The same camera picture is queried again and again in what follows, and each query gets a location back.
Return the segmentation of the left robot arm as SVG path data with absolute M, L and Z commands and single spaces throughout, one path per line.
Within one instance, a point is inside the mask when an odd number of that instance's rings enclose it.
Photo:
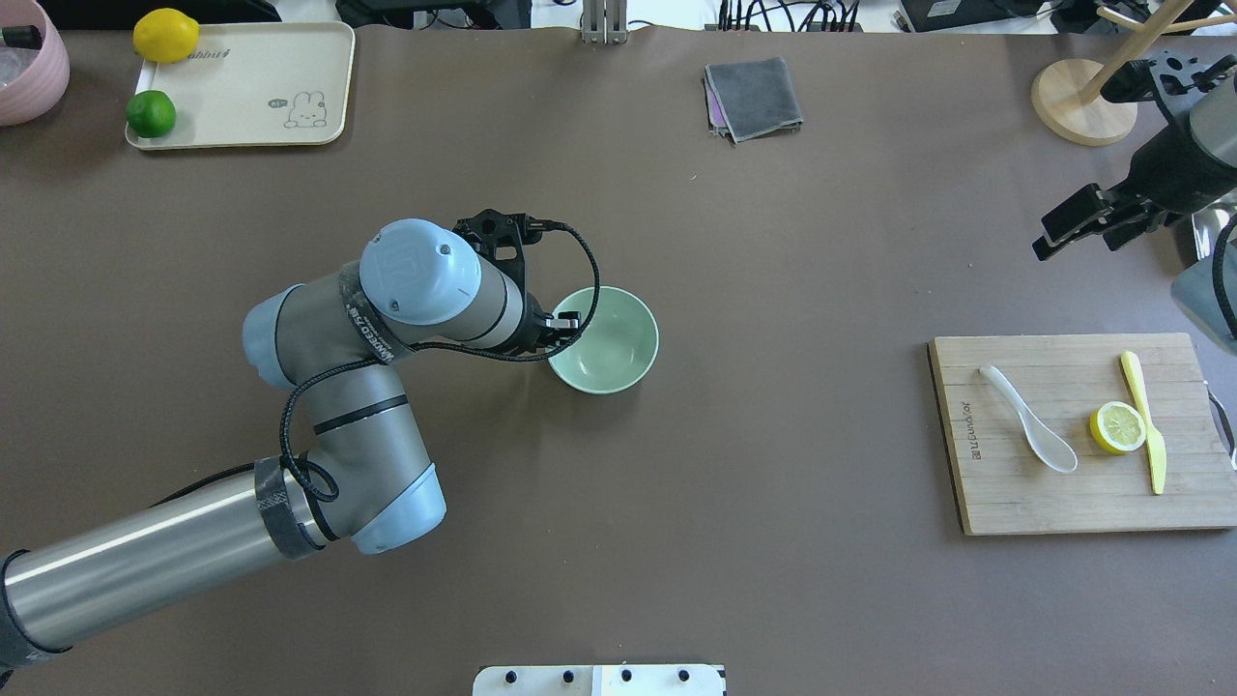
M 543 312 L 524 250 L 567 223 L 495 210 L 452 227 L 406 218 L 336 274 L 247 313 L 242 346 L 287 391 L 280 451 L 208 476 L 145 511 L 2 561 L 2 677 L 75 643 L 348 538 L 366 555 L 447 516 L 395 365 L 423 351 L 534 363 L 593 321 Z

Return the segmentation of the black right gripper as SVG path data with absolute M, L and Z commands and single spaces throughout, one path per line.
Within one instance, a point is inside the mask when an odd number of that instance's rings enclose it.
M 1111 103 L 1157 103 L 1165 127 L 1131 158 L 1121 184 L 1087 184 L 1042 218 L 1044 232 L 1032 244 L 1047 261 L 1072 239 L 1101 232 L 1117 250 L 1235 190 L 1235 56 L 1213 66 L 1179 53 L 1133 59 L 1119 68 L 1101 96 Z

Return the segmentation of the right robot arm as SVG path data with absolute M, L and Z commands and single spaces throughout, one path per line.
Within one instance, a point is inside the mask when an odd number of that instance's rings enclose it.
M 1165 127 L 1136 150 L 1119 184 L 1084 185 L 1047 211 L 1032 246 L 1038 260 L 1090 235 L 1101 235 L 1116 251 L 1235 192 L 1233 54 L 1209 67 L 1174 51 L 1133 59 L 1110 77 L 1101 96 L 1116 104 L 1157 103 Z

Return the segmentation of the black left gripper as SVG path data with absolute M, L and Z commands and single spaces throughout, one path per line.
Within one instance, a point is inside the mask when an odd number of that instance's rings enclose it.
M 465 312 L 477 318 L 481 331 L 458 342 L 511 357 L 559 354 L 576 342 L 581 313 L 543 312 L 527 283 L 524 248 L 539 244 L 550 229 L 549 219 L 495 210 L 456 220 L 452 232 L 473 247 L 481 269 L 480 289 Z

